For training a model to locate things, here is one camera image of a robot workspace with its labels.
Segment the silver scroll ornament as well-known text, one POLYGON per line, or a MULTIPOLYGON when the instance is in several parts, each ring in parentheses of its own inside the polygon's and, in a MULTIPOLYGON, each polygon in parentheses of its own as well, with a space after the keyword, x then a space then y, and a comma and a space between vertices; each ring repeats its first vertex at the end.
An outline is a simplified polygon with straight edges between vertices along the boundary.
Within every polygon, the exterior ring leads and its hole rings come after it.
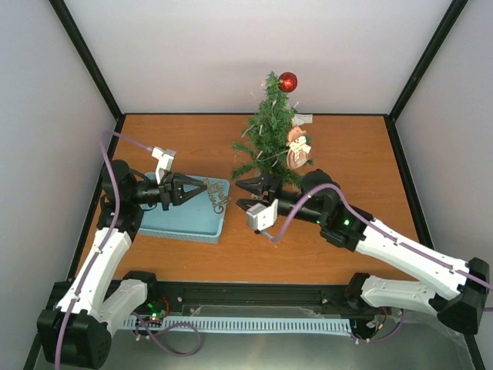
POLYGON ((209 201, 215 214, 223 214, 229 203, 230 182, 225 179, 204 177, 209 201))

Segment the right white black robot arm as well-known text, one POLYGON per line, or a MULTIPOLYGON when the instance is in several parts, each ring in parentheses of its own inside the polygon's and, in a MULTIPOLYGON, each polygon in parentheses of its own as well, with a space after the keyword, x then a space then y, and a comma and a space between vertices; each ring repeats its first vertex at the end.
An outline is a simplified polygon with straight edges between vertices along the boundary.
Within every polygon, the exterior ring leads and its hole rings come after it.
POLYGON ((270 241, 280 241, 293 220, 304 220, 317 224, 329 244, 383 261, 413 278, 398 281, 356 273, 345 292, 352 310, 403 308, 436 317, 464 335, 478 333, 492 290, 487 262, 451 257, 399 234, 351 206, 339 184, 322 170, 306 174, 298 193, 285 191, 274 175, 238 180, 236 185, 255 195, 236 203, 246 212, 248 226, 270 241))

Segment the red ball ornament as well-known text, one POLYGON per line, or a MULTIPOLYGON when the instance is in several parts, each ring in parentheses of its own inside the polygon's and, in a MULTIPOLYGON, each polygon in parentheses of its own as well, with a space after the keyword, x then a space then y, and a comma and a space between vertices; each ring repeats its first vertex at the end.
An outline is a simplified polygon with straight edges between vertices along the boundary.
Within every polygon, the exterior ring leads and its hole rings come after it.
POLYGON ((291 93, 297 88, 297 76, 292 72, 283 72, 278 79, 278 86, 283 93, 291 93))

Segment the blue plastic basket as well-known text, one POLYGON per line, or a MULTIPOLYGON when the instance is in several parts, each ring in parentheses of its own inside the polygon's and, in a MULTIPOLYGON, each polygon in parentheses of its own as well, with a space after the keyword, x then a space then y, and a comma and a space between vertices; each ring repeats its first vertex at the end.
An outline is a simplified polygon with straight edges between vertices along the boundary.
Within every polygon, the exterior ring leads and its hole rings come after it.
POLYGON ((218 244, 223 229, 225 213, 215 214, 207 191, 183 205, 147 207, 138 233, 179 241, 218 244))

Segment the snowman ornament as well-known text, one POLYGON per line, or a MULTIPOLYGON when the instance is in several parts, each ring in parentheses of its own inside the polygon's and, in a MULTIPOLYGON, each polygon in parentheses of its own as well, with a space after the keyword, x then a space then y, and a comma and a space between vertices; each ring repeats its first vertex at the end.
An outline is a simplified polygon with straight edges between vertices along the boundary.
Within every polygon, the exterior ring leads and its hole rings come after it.
POLYGON ((294 126, 287 134, 288 147, 287 167, 295 170, 302 167, 310 159, 311 146, 307 142, 307 135, 299 126, 294 126))

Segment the clear angel ornament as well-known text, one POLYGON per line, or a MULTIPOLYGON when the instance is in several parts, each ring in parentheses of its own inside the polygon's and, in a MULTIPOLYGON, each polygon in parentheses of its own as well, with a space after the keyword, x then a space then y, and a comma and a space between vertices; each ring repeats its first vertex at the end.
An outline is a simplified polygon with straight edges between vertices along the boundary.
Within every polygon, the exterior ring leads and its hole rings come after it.
POLYGON ((299 114, 295 113, 292 118, 292 126, 302 126, 304 124, 311 124, 313 122, 312 114, 299 114))

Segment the small green christmas tree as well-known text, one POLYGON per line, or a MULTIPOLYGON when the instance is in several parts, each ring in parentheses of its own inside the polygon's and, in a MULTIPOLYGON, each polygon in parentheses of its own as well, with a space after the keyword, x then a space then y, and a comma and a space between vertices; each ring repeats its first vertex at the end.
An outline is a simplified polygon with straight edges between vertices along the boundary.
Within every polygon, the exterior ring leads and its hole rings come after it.
POLYGON ((263 84, 264 99, 247 120, 241 140, 232 145, 234 151, 249 159, 232 170, 232 180, 248 173, 271 174, 279 176, 285 185, 300 187, 302 175, 297 170, 313 163, 312 140, 304 129, 313 117, 299 114, 290 105, 289 94, 297 84, 292 72, 269 73, 263 84))

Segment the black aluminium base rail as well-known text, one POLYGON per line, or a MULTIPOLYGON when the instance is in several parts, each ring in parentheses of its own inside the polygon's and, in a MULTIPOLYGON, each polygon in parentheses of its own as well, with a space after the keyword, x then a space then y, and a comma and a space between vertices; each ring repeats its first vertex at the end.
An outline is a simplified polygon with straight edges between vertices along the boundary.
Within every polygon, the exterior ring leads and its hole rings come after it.
POLYGON ((382 308, 429 311, 433 315, 447 311, 459 302, 447 299, 437 288, 418 281, 384 280, 356 273, 346 285, 186 283, 158 281, 155 274, 130 271, 120 281, 104 288, 103 300, 124 292, 125 283, 141 283, 147 296, 131 308, 139 313, 161 311, 184 315, 189 308, 217 306, 273 306, 312 308, 325 315, 362 318, 382 308))

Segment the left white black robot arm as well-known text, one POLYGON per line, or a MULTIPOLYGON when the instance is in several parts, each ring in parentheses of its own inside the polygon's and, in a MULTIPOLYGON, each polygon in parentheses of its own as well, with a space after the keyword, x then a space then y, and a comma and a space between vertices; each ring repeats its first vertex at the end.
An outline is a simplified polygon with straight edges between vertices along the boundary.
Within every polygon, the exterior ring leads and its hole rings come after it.
POLYGON ((45 358, 55 368, 101 368, 127 317, 138 307, 148 311, 159 304, 154 273, 131 271, 110 294, 113 275, 138 234, 146 206, 168 210, 207 189, 204 182, 169 170, 152 180, 123 160, 106 164, 101 175, 101 212, 91 250, 65 295, 37 320, 45 358))

